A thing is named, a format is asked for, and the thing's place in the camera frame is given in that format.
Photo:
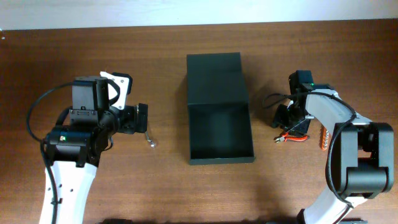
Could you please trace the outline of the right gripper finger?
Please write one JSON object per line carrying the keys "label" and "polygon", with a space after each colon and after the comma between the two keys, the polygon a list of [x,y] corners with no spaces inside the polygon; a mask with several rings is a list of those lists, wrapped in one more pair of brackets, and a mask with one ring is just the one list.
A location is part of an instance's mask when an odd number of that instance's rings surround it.
{"label": "right gripper finger", "polygon": [[286,128],[289,125],[289,111],[286,105],[279,105],[272,120],[272,128]]}
{"label": "right gripper finger", "polygon": [[309,126],[309,119],[303,119],[300,121],[284,121],[281,125],[282,134],[288,134],[296,137],[304,137],[308,132]]}

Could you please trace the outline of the small red cutting pliers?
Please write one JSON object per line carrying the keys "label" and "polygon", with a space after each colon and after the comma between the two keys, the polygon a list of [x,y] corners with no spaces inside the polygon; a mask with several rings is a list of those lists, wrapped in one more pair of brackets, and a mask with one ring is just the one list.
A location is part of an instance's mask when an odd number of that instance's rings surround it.
{"label": "small red cutting pliers", "polygon": [[310,136],[304,135],[301,137],[298,136],[291,136],[289,133],[281,133],[279,136],[274,138],[275,143],[281,143],[281,142],[287,142],[287,141],[292,141],[292,142],[304,142],[308,140]]}

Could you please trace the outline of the orange bit holder strip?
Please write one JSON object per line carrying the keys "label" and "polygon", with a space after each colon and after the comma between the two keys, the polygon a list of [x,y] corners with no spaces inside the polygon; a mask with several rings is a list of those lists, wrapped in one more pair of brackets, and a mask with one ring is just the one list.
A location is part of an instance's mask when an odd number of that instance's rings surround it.
{"label": "orange bit holder strip", "polygon": [[320,143],[319,143],[319,146],[320,146],[320,149],[321,149],[322,151],[325,151],[325,150],[328,149],[328,145],[329,145],[329,142],[330,142],[329,138],[330,138],[330,133],[329,133],[329,131],[327,130],[326,127],[324,127],[323,125],[321,125],[321,129],[320,129]]}

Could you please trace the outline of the silver double-ended wrench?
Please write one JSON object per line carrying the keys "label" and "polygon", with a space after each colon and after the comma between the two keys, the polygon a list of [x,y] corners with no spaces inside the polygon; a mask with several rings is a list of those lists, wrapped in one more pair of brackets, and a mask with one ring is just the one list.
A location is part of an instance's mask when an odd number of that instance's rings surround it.
{"label": "silver double-ended wrench", "polygon": [[145,134],[146,140],[149,143],[150,147],[151,148],[155,148],[156,144],[150,137],[150,134],[149,134],[149,131],[148,131],[148,124],[149,123],[148,123],[148,119],[147,119],[147,131],[144,134]]}

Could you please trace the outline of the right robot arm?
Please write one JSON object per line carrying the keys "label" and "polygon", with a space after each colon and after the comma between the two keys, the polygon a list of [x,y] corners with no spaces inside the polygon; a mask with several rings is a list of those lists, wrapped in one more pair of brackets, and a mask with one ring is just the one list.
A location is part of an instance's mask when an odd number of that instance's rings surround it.
{"label": "right robot arm", "polygon": [[322,125],[321,147],[327,151],[326,187],[297,223],[340,223],[350,211],[394,184],[394,130],[375,123],[343,101],[329,84],[316,84],[309,70],[289,76],[290,94],[275,102],[272,127],[276,142],[308,139],[311,120]]}

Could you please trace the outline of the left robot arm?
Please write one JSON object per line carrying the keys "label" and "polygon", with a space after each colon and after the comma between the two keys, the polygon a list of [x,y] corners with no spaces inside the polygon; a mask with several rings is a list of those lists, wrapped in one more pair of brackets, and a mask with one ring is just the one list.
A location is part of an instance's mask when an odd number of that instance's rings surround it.
{"label": "left robot arm", "polygon": [[40,140],[45,196],[40,223],[82,223],[101,153],[116,133],[147,132],[148,105],[126,105],[132,77],[101,72],[71,82],[72,105]]}

